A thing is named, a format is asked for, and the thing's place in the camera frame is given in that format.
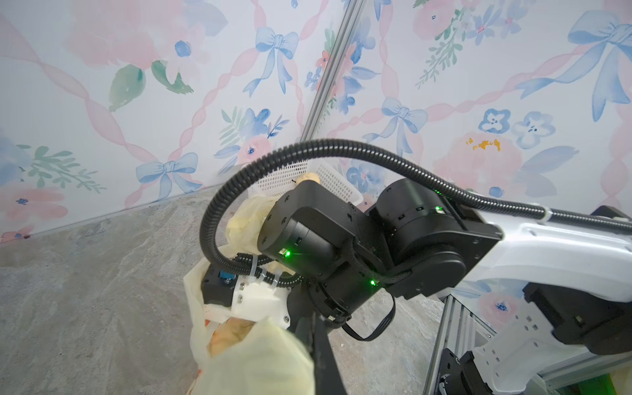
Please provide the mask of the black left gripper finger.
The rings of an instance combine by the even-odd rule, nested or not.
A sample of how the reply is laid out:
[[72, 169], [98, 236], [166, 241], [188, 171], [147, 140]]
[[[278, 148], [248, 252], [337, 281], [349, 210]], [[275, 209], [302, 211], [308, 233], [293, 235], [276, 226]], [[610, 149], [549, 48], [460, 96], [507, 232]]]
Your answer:
[[316, 395], [347, 395], [327, 328], [315, 314], [300, 318], [294, 331], [314, 362]]

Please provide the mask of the yellow plastic bag orange print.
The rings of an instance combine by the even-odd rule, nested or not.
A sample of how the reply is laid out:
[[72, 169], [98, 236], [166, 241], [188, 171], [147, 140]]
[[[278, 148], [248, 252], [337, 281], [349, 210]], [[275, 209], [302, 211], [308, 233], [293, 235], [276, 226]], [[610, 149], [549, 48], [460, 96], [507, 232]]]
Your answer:
[[[230, 318], [222, 324], [204, 318], [201, 281], [214, 268], [202, 258], [184, 277], [193, 328], [190, 348], [197, 376], [189, 394], [314, 394], [314, 362], [303, 343], [270, 319]], [[281, 266], [263, 268], [280, 287]]]

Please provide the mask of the pale yellow pear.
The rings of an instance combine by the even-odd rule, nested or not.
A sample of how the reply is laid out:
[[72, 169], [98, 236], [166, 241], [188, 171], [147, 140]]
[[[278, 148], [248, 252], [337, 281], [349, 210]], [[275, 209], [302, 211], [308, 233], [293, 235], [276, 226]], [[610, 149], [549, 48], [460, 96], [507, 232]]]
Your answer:
[[317, 184], [321, 184], [321, 179], [319, 175], [314, 172], [304, 173], [296, 178], [296, 184], [301, 184], [306, 181], [313, 181], [313, 182], [316, 182]]

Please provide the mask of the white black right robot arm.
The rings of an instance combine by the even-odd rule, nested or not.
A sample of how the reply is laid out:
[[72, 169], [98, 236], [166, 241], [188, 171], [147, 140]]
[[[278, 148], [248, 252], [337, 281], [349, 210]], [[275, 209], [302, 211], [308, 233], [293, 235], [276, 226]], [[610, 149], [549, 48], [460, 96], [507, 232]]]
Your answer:
[[258, 250], [302, 277], [288, 298], [294, 321], [328, 329], [378, 290], [432, 296], [467, 275], [523, 281], [525, 306], [484, 345], [443, 346], [431, 393], [518, 394], [538, 372], [589, 351], [631, 349], [631, 240], [605, 230], [484, 217], [408, 179], [362, 212], [315, 182], [283, 195], [266, 216]]

